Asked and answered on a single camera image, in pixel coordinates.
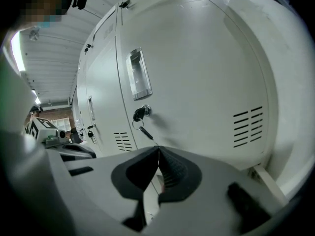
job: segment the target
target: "vent grille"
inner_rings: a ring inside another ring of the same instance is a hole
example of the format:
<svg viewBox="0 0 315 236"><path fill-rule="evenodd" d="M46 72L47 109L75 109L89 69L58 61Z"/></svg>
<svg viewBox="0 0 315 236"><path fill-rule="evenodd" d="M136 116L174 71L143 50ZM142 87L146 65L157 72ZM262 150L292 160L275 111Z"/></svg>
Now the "vent grille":
<svg viewBox="0 0 315 236"><path fill-rule="evenodd" d="M111 24L111 26L110 26L109 29L108 29L108 34L112 32L113 28L114 28L114 25Z"/></svg>
<svg viewBox="0 0 315 236"><path fill-rule="evenodd" d="M105 31L104 39L107 37L107 35L108 35L108 29Z"/></svg>
<svg viewBox="0 0 315 236"><path fill-rule="evenodd" d="M93 134L93 136L91 137L91 139L92 139L92 142L93 142L94 144L97 144L97 140L96 140L96 137L95 137L94 134Z"/></svg>
<svg viewBox="0 0 315 236"><path fill-rule="evenodd" d="M122 151L132 151L133 147L131 145L129 136L127 132L122 133L114 133L114 138L116 140L117 146L119 150Z"/></svg>
<svg viewBox="0 0 315 236"><path fill-rule="evenodd" d="M263 112L262 107L238 113L234 120L234 148L246 145L261 138Z"/></svg>

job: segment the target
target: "white ceiling panel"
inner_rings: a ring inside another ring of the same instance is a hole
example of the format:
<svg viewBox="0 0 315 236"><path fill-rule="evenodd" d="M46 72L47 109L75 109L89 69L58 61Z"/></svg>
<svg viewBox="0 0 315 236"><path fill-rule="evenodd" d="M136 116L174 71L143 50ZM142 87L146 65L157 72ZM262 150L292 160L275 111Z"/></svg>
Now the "white ceiling panel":
<svg viewBox="0 0 315 236"><path fill-rule="evenodd" d="M29 38L32 29L21 32L26 69L23 78L41 103L67 101L72 96L81 49L99 20L118 1L87 0L83 10L70 7L60 22L39 29L37 41Z"/></svg>

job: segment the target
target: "brick wall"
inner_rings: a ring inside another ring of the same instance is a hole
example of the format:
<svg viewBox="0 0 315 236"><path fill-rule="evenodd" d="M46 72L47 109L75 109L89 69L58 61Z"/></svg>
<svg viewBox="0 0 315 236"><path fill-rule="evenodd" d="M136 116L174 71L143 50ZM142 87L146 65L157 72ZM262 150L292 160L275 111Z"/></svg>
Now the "brick wall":
<svg viewBox="0 0 315 236"><path fill-rule="evenodd" d="M27 116L24 126L30 121L30 115ZM48 119L48 120L57 120L62 118L69 118L71 128L75 128L72 109L71 108L59 108L43 111L39 114L40 118ZM66 137L69 138L71 132L67 131L65 133Z"/></svg>

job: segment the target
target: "fluorescent light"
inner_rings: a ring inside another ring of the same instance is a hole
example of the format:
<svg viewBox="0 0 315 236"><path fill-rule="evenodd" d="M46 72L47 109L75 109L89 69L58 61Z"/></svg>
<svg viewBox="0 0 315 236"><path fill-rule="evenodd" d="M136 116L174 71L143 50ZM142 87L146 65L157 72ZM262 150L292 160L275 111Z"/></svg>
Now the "fluorescent light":
<svg viewBox="0 0 315 236"><path fill-rule="evenodd" d="M21 47L20 47L20 32L17 32L11 40L13 56L15 58L15 62L18 66L19 71L25 71L25 67L23 64Z"/></svg>
<svg viewBox="0 0 315 236"><path fill-rule="evenodd" d="M35 90L32 90L32 93L37 96ZM38 97L36 98L35 103L36 103L36 104L40 104L40 100L38 99Z"/></svg>

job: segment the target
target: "key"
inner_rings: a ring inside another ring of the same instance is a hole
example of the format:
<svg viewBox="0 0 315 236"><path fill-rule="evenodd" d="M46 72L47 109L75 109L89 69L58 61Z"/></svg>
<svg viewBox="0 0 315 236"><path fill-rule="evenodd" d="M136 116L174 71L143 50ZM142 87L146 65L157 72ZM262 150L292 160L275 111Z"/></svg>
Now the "key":
<svg viewBox="0 0 315 236"><path fill-rule="evenodd" d="M158 145L154 140L153 140L153 136L150 135L150 133L144 128L144 127L139 127L139 130L146 135L146 137L148 137L150 140L152 140L156 145Z"/></svg>
<svg viewBox="0 0 315 236"><path fill-rule="evenodd" d="M145 113L145 108L139 108L137 109L134 114L133 114L133 120L135 122L141 121L143 120L144 117L144 113Z"/></svg>

